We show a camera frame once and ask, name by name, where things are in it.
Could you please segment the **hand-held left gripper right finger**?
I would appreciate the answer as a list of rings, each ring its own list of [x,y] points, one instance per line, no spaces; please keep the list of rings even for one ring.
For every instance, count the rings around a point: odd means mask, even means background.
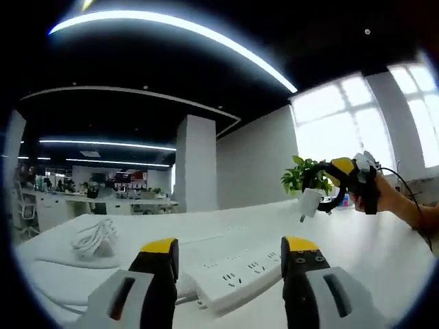
[[[281,276],[288,328],[389,328],[370,291],[341,267],[331,267],[306,239],[281,239]]]

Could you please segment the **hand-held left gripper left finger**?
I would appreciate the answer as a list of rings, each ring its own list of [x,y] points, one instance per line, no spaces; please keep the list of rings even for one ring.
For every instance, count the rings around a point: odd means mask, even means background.
[[[145,244],[129,269],[116,271],[89,295],[75,327],[171,328],[178,266],[178,239]]]

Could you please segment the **person's right hand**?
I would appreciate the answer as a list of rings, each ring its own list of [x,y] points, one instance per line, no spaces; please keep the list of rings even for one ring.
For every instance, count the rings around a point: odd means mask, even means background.
[[[392,202],[398,193],[380,173],[378,173],[375,177],[375,186],[379,191],[379,197],[377,199],[377,212],[390,211]],[[349,197],[355,205],[355,210],[365,212],[365,202],[362,200],[361,196],[349,193]]]

